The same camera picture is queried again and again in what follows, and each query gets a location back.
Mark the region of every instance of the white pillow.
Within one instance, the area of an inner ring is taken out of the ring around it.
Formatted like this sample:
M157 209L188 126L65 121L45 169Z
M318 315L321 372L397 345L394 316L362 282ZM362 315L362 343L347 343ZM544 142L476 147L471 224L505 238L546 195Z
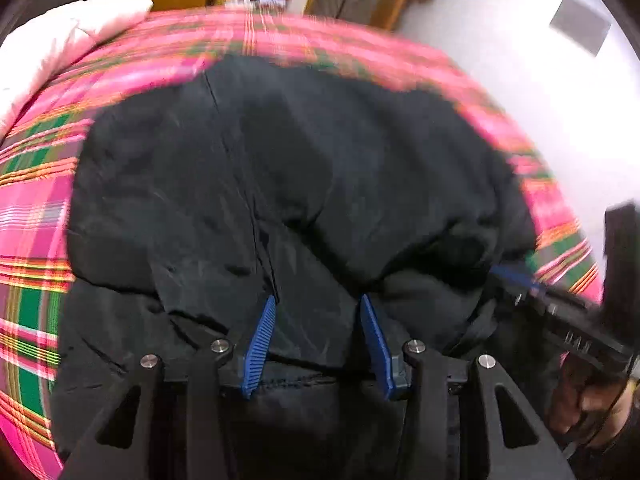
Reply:
M0 141L53 75L97 44L142 22L151 0L86 0L51 9L0 45Z

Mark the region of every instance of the silver screw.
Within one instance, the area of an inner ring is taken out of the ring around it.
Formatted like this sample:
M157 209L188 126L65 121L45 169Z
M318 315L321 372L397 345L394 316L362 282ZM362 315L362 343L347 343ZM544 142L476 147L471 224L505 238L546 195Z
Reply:
M229 350L229 341L226 339L216 339L213 343L211 343L211 350L216 354L223 354L227 350Z
M478 358L478 362L482 368L493 368L495 366L495 358L489 354L482 354Z
M153 368L158 364L158 356L155 354L147 354L140 359L140 365L143 368Z
M412 354L421 354L427 349L427 345L419 339L411 339L411 341L407 342L406 349Z

